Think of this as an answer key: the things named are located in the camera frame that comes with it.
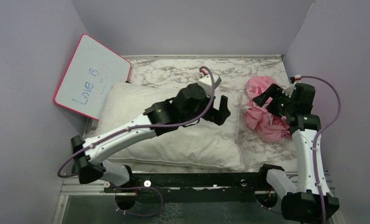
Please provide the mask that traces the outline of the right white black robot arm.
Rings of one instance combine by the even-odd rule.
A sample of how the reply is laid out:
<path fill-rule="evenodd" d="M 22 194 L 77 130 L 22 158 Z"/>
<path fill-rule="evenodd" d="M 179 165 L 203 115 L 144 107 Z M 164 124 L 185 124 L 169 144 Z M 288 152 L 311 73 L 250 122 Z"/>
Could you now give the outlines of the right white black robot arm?
<path fill-rule="evenodd" d="M 276 191 L 281 199 L 284 219 L 300 223 L 324 224 L 339 209 L 337 197 L 331 195 L 324 176 L 320 150 L 321 122 L 311 113 L 315 88 L 294 83 L 287 89 L 271 84 L 253 102 L 278 118 L 285 117 L 297 153 L 298 183 L 275 166 L 257 176 L 259 188 Z"/>

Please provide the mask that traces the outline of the white pillow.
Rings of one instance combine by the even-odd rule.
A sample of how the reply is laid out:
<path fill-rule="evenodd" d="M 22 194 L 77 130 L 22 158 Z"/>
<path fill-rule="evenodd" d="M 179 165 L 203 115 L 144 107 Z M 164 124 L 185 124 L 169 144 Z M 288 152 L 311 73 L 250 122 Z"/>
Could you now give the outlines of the white pillow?
<path fill-rule="evenodd" d="M 136 84 L 117 83 L 111 89 L 96 129 L 88 137 L 118 128 L 156 102 L 172 98 L 176 89 L 160 89 Z M 198 124 L 141 141 L 112 155 L 113 162 L 136 162 L 156 165 L 244 169 L 236 144 L 239 131 L 240 93 L 227 93 L 230 116 L 223 125 L 201 120 Z"/>

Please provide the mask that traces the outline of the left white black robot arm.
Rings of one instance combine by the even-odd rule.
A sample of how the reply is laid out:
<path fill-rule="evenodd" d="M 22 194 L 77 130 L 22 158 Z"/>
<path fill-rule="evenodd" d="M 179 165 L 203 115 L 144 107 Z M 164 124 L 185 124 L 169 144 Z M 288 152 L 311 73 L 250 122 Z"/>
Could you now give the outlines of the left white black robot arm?
<path fill-rule="evenodd" d="M 75 176 L 81 184 L 104 180 L 115 184 L 121 191 L 133 188 L 134 179 L 129 166 L 116 166 L 108 158 L 143 140 L 189 127 L 200 119 L 223 125 L 230 116 L 228 98 L 222 95 L 219 108 L 213 106 L 215 96 L 208 95 L 196 83 L 182 88 L 175 97 L 153 103 L 132 121 L 93 139 L 80 135 L 71 138 Z"/>

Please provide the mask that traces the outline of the pink floral pillowcase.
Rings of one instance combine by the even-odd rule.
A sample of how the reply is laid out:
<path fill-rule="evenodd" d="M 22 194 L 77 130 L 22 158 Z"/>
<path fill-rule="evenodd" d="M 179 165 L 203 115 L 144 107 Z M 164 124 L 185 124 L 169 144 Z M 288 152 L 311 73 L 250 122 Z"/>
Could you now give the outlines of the pink floral pillowcase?
<path fill-rule="evenodd" d="M 281 140 L 291 139 L 290 131 L 284 126 L 284 118 L 278 118 L 270 114 L 265 106 L 258 106 L 252 101 L 253 98 L 261 95 L 271 84 L 277 82 L 269 76 L 256 76 L 248 80 L 246 84 L 246 94 L 249 103 L 245 114 L 246 126 L 258 133 L 262 141 L 267 143 L 278 143 Z"/>

